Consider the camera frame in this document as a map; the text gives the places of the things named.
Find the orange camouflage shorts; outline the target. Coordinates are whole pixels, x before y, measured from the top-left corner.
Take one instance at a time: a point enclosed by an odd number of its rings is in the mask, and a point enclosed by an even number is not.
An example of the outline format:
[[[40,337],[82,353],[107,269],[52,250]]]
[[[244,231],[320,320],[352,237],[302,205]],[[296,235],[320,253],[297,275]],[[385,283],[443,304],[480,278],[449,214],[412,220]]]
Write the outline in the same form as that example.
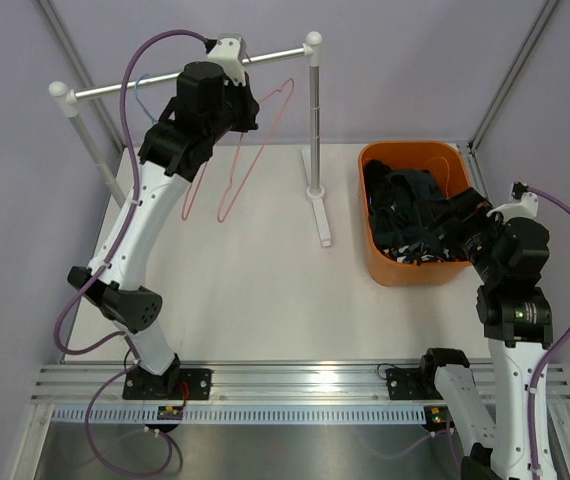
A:
[[[401,264],[420,266],[424,263],[440,263],[448,259],[447,252],[442,249],[429,247],[425,243],[414,243],[401,247],[390,247],[381,250],[388,259]]]

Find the dark green shorts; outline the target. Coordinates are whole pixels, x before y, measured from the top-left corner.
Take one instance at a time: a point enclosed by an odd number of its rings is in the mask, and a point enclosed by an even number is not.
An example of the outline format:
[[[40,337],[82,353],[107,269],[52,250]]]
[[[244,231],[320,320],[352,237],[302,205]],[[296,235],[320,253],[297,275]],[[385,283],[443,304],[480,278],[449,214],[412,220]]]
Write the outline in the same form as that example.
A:
[[[369,194],[366,191],[368,220],[375,247],[384,248],[425,243],[447,252],[445,261],[458,262],[441,246],[438,238],[428,232],[420,219],[420,201],[440,201],[445,198],[435,177],[426,170],[393,169],[386,189]]]

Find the black shorts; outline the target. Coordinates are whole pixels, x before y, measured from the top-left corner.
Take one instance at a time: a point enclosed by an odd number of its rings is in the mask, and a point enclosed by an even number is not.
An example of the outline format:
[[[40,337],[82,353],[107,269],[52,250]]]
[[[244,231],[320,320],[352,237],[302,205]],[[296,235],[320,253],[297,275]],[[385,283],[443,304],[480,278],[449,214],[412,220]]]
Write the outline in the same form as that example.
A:
[[[389,165],[379,160],[371,159],[363,166],[363,179],[366,191],[373,194],[375,191],[386,189],[388,176],[392,172]]]

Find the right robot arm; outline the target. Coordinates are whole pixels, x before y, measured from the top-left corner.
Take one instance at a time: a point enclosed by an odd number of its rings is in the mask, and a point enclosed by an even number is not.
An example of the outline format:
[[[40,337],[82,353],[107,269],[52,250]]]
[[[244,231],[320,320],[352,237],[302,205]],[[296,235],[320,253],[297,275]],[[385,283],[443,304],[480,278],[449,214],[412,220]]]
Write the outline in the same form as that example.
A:
[[[459,435],[463,479],[554,479],[543,363],[553,340],[551,307],[538,283],[549,258],[548,230],[535,219],[538,199],[522,189],[494,207],[475,189],[421,201],[423,227],[481,279],[477,314],[494,371],[488,412],[460,350],[430,349],[419,388],[446,402]]]

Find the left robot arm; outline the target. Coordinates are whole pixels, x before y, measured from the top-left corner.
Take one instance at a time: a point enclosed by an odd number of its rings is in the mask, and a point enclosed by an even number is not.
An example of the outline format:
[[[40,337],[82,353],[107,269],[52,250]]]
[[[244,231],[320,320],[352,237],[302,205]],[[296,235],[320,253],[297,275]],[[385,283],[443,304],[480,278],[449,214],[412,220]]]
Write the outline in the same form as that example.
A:
[[[106,244],[86,267],[68,274],[72,287],[131,341],[139,364],[126,375],[127,400],[183,396],[196,378],[180,371],[158,317],[162,297],[144,287],[147,261],[159,233],[214,145],[229,131],[257,129],[259,104],[244,67],[192,62],[176,79],[176,93],[146,132],[136,178]]]

